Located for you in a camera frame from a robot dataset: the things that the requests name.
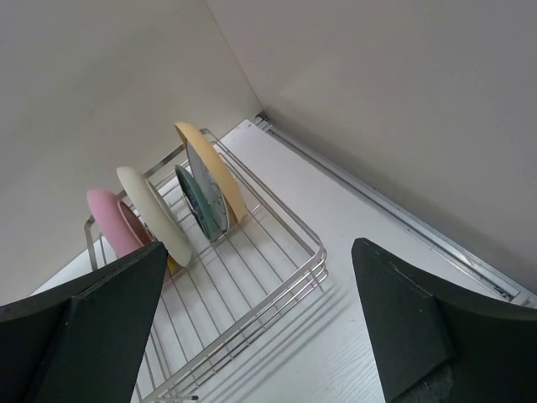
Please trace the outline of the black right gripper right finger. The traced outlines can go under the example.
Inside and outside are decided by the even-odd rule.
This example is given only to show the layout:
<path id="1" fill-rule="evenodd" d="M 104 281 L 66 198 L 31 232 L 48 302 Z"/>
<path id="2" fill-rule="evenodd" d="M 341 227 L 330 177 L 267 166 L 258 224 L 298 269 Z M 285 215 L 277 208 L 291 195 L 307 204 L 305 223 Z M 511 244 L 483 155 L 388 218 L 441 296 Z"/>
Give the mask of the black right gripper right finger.
<path id="1" fill-rule="evenodd" d="M 423 271 L 366 238 L 357 289 L 387 402 L 534 402 L 536 310 Z"/>

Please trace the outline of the pink plate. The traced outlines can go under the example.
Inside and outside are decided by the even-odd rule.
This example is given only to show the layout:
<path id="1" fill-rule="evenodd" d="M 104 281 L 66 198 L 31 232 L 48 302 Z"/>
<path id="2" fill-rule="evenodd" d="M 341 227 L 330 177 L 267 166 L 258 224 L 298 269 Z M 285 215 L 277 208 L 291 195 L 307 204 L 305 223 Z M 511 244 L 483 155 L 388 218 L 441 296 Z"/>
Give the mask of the pink plate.
<path id="1" fill-rule="evenodd" d="M 153 242 L 134 212 L 111 191 L 91 189 L 86 199 L 91 214 L 118 258 Z"/>

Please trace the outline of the yellow patterned small plate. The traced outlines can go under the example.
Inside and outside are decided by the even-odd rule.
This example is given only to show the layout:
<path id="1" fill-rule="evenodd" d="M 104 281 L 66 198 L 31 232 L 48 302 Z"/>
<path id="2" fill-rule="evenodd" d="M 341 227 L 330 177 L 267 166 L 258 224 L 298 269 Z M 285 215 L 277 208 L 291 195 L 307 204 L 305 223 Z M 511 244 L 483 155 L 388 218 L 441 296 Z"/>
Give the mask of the yellow patterned small plate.
<path id="1" fill-rule="evenodd" d="M 171 255 L 167 257 L 167 267 L 170 276 L 174 276 L 182 270 L 182 266 Z"/>

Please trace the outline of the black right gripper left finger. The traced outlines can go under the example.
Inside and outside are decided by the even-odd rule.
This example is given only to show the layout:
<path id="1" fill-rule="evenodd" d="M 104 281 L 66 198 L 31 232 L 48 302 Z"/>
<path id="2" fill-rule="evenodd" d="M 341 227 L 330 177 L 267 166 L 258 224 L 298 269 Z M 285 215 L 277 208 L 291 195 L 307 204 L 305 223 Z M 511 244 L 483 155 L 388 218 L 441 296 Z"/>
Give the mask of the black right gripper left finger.
<path id="1" fill-rule="evenodd" d="M 1 308 L 3 402 L 129 402 L 168 252 L 150 243 Z"/>

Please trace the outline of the cream white plate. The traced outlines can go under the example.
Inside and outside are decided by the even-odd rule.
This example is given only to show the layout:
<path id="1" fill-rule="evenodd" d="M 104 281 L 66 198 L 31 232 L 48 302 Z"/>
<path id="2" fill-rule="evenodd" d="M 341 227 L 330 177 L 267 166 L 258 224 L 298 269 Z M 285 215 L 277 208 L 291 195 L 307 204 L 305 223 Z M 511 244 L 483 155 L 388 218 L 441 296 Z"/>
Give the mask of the cream white plate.
<path id="1" fill-rule="evenodd" d="M 163 197 L 132 167 L 118 167 L 117 177 L 150 232 L 164 244 L 179 267 L 187 267 L 192 258 L 190 241 Z"/>

